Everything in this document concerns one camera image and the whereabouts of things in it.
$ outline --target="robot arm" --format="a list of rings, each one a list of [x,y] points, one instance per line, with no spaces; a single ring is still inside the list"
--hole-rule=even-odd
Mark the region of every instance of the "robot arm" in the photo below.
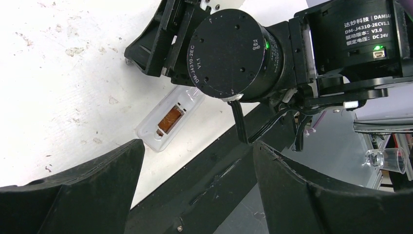
[[[162,1],[125,57],[149,76],[228,102],[244,143],[288,111],[302,114],[302,139],[309,116],[359,108],[413,81],[412,22],[397,1],[333,0],[269,27],[240,10],[210,11],[196,0]],[[240,102],[265,103],[274,117],[248,137]]]

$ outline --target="wire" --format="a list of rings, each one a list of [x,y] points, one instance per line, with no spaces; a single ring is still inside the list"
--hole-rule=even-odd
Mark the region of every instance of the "wire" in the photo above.
[[[296,152],[301,152],[304,148],[304,128],[311,121],[312,116],[306,116],[301,121],[300,126],[298,127],[296,139],[295,139],[295,149]]]
[[[237,128],[238,139],[245,144],[254,143],[256,140],[262,137],[266,132],[268,132],[278,122],[278,120],[280,120],[280,118],[282,118],[285,114],[287,114],[290,111],[300,112],[301,114],[306,115],[306,116],[313,116],[313,115],[320,113],[322,110],[328,107],[328,106],[319,107],[319,108],[312,109],[312,110],[303,110],[303,109],[294,108],[294,107],[285,108],[283,110],[280,110],[278,113],[276,113],[266,124],[264,124],[251,137],[248,137],[247,132],[246,132],[246,127],[245,127],[245,119],[244,119],[244,115],[243,115],[240,102],[230,101],[228,102],[228,105],[231,106],[232,112],[234,114],[235,126]]]
[[[321,114],[320,118],[317,119],[316,123],[315,123],[314,126],[313,126],[314,129],[317,128],[317,126],[320,124],[321,120],[324,118],[324,116],[325,116],[326,113],[327,113],[327,112],[324,111],[324,112]]]

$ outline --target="clear plastic container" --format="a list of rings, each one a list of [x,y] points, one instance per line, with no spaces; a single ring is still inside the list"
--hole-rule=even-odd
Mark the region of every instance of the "clear plastic container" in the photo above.
[[[137,135],[154,151],[163,151],[204,99],[195,87],[176,86],[138,125]]]
[[[406,156],[401,148],[368,150],[365,158],[368,166],[402,174],[406,172]]]

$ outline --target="white table surface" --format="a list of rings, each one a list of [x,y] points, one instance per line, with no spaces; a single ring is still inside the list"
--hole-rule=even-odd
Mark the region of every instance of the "white table surface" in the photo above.
[[[0,187],[50,176],[137,138],[139,122],[173,88],[124,63],[125,48],[160,0],[19,0],[1,8]],[[268,26],[305,0],[247,0]],[[244,113],[256,104],[244,104]],[[234,124],[207,98],[168,148],[146,147],[132,207]]]

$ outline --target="green led light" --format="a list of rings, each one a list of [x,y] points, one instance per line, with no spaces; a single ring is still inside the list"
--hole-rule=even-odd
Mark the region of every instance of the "green led light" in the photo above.
[[[379,50],[379,49],[383,49],[384,48],[384,46],[382,46],[382,45],[377,45],[373,50]]]

